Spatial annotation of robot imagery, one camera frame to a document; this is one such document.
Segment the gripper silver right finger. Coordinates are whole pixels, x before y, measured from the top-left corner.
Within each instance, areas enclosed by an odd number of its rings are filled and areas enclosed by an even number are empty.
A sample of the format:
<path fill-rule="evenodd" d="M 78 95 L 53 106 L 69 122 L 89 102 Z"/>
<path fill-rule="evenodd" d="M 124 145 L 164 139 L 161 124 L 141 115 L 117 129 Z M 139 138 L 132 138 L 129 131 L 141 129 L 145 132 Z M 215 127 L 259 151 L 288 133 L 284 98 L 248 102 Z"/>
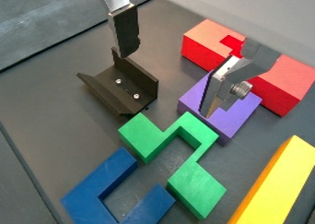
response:
<path fill-rule="evenodd" d="M 229 56 L 211 72 L 199 104 L 199 113 L 208 118 L 219 107 L 228 109 L 231 104 L 243 99 L 252 85 L 247 79 L 265 73 L 273 66 L 280 52 L 245 39 L 241 58 Z"/>

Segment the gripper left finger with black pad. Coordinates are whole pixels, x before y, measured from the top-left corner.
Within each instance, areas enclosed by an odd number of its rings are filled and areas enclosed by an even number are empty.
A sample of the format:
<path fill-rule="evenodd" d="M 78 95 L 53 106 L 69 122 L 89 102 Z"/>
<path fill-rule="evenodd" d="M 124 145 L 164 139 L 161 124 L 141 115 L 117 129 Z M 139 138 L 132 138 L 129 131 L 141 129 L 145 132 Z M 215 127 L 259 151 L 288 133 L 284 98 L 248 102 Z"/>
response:
<path fill-rule="evenodd" d="M 139 48 L 137 10 L 131 0 L 101 0 L 113 31 L 120 58 L 128 57 Z"/>

